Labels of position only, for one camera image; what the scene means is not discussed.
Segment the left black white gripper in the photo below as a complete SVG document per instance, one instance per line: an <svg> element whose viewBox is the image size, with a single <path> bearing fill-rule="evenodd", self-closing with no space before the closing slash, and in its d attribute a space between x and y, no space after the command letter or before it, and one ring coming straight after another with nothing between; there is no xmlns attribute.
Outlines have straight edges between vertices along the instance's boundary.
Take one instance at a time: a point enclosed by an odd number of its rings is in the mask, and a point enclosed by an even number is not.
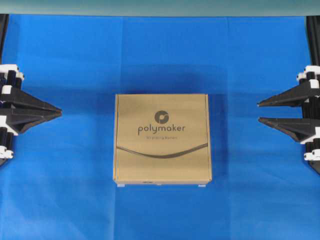
<svg viewBox="0 0 320 240"><path fill-rule="evenodd" d="M62 116L62 110L21 90L24 74L16 64L0 65L0 166L13 158L14 136Z"/></svg>

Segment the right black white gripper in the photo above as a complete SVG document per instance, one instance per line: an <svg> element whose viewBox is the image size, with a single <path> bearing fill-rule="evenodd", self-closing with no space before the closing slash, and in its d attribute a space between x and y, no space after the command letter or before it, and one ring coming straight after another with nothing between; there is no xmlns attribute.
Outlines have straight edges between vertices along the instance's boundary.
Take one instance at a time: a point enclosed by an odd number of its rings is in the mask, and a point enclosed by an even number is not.
<svg viewBox="0 0 320 240"><path fill-rule="evenodd" d="M308 65L297 76L299 85L257 103L259 107L299 107L302 118L260 117L258 121L305 146L304 160L320 166L320 67Z"/></svg>

